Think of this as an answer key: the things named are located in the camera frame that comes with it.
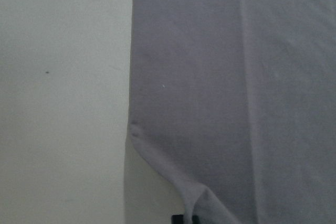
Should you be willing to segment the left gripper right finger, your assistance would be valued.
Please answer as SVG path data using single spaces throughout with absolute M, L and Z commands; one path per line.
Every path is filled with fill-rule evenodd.
M 192 224 L 200 224 L 199 217 L 197 215 L 192 216 Z

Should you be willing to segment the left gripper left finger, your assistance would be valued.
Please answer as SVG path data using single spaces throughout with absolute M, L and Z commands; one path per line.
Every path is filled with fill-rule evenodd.
M 184 224 L 184 215 L 172 215 L 171 224 Z

